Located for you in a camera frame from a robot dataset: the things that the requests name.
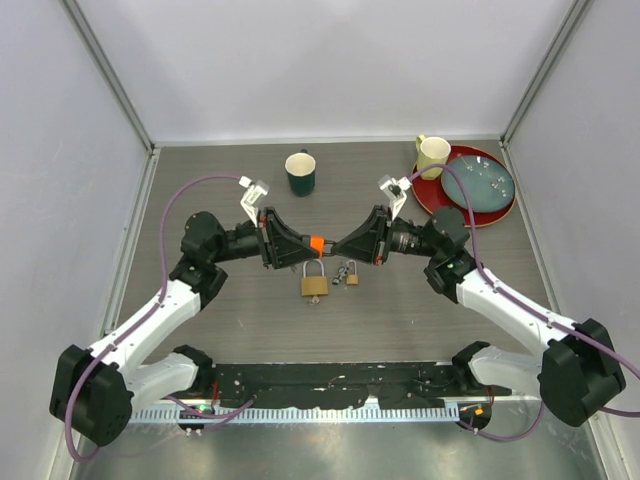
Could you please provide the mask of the orange black padlock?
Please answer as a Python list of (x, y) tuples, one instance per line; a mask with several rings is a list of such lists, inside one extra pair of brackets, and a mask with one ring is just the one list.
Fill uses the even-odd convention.
[(317, 254), (318, 258), (332, 256), (332, 248), (335, 242), (322, 236), (304, 235), (304, 243)]

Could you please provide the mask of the keys with panda keychain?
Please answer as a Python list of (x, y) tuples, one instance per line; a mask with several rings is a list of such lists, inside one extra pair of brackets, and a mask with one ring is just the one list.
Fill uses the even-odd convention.
[(339, 285), (343, 280), (346, 279), (349, 273), (349, 267), (347, 265), (341, 265), (332, 279), (333, 285)]

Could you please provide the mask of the small brass long-shackle padlock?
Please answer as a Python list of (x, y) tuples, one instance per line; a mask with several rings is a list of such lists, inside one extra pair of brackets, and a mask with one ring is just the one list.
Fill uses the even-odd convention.
[(345, 263), (347, 267), (346, 284), (348, 286), (357, 286), (359, 284), (359, 275), (357, 271), (357, 263), (355, 260), (348, 260)]

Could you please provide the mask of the large brass padlock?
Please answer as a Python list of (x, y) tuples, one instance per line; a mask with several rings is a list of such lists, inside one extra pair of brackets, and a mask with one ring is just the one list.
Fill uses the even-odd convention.
[[(308, 268), (312, 264), (319, 267), (318, 275), (309, 274)], [(302, 264), (301, 295), (303, 297), (321, 297), (328, 293), (329, 285), (323, 262), (320, 259), (305, 261)]]

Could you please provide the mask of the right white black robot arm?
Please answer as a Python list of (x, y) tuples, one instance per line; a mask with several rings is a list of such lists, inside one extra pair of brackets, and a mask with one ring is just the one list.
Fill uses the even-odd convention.
[(451, 371), (455, 389), (472, 395), (484, 386), (504, 387), (540, 399), (569, 426), (582, 425), (626, 387), (608, 330), (594, 319), (557, 315), (512, 289), (469, 253), (469, 238), (454, 207), (438, 209), (418, 226), (376, 206), (331, 252), (372, 265), (392, 253), (428, 258), (424, 274), (436, 293), (489, 319), (526, 349), (469, 346)]

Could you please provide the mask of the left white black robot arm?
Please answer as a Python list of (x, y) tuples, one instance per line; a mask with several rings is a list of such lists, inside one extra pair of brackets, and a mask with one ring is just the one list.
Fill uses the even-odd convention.
[(215, 371), (204, 352), (183, 345), (154, 364), (146, 358), (218, 295), (228, 278), (221, 263), (258, 257), (264, 266), (280, 269), (319, 258), (324, 246), (323, 239), (288, 227), (272, 207), (231, 230), (209, 212), (192, 215), (182, 256), (165, 272), (159, 292), (111, 334), (60, 355), (50, 412), (63, 421), (65, 436), (79, 433), (106, 446), (135, 413), (173, 393), (205, 397)]

